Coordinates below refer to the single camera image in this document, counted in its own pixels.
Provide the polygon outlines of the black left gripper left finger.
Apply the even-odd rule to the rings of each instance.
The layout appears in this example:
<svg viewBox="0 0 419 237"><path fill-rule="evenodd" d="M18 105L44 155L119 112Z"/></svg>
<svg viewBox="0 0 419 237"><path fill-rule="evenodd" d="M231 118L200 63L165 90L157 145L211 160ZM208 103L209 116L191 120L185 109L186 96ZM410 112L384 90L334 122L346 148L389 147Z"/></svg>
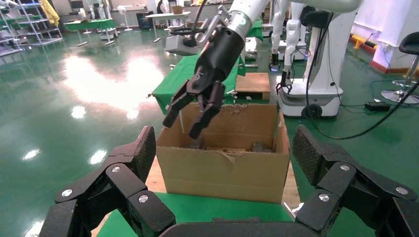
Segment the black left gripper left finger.
<svg viewBox="0 0 419 237"><path fill-rule="evenodd" d="M97 170L57 192L40 236L89 237L114 210L137 236L160 236L175 224L175 215L146 186L155 155L155 132L146 126L134 142L115 147Z"/></svg>

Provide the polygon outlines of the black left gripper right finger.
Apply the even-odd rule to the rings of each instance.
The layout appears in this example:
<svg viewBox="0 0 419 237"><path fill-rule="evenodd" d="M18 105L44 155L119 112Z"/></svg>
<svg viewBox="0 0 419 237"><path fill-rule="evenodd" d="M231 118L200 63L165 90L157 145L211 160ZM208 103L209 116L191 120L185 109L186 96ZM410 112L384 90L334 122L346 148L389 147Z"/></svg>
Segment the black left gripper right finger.
<svg viewBox="0 0 419 237"><path fill-rule="evenodd" d="M304 125L296 129L292 150L315 188L296 222L324 237L346 208L377 237L418 236L418 196L409 187L363 167L342 146L318 140Z"/></svg>

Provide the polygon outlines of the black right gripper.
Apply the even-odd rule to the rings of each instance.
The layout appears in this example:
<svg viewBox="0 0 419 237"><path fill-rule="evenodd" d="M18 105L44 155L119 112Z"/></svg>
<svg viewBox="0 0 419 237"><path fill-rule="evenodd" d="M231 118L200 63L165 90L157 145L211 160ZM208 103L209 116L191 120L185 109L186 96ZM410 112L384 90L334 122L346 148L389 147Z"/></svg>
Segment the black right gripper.
<svg viewBox="0 0 419 237"><path fill-rule="evenodd" d="M191 125L189 136L197 139L202 130L220 112L225 85L245 43L242 37L227 27L218 27L199 55L194 75L186 80L171 98L163 125L173 126L179 112L197 96L199 113Z"/></svg>

